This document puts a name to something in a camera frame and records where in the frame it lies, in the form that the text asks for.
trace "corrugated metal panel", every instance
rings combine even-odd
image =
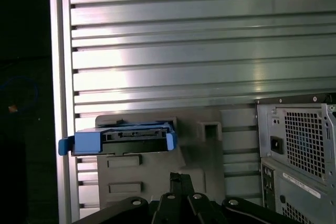
[[[62,5],[68,134],[94,126],[99,114],[251,103],[336,87],[335,0],[62,0]],[[224,152],[226,187],[237,195],[231,185],[243,183],[239,173],[255,169],[257,162],[255,119],[225,123],[224,139],[231,146]],[[235,145],[238,137],[244,147]],[[237,158],[241,164],[230,165]],[[81,198],[76,160],[69,163],[74,221],[92,209],[76,208]],[[79,178],[95,176],[95,170],[89,172]],[[258,188],[258,175],[249,177]],[[259,202],[257,189],[240,193]]]

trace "screw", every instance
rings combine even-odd
[[[231,199],[231,200],[229,200],[229,204],[232,205],[232,206],[237,206],[239,203],[235,199]]]
[[[200,194],[195,194],[193,197],[194,197],[194,199],[201,199],[201,198],[202,198],[202,195],[200,195]]]
[[[138,205],[141,204],[141,201],[135,200],[135,201],[132,202],[132,204],[135,205],[135,206],[138,206]]]

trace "computer tower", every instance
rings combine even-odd
[[[264,206],[302,223],[336,223],[334,98],[256,101]]]
[[[264,207],[304,224],[335,224],[336,204],[328,188],[272,158],[261,159]]]

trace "rectangular slot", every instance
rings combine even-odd
[[[109,193],[140,193],[141,192],[141,182],[134,183],[117,183],[109,185]]]
[[[140,155],[125,156],[125,157],[111,157],[107,160],[108,168],[121,168],[129,166],[139,166],[141,164]]]
[[[205,126],[205,138],[206,139],[218,139],[218,125],[206,125]]]
[[[327,128],[327,139],[330,140],[330,130]]]

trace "black mount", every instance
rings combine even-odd
[[[150,204],[140,197],[116,202],[75,224],[299,224],[241,198],[226,198],[220,206],[196,193],[190,175],[170,173],[170,192]]]

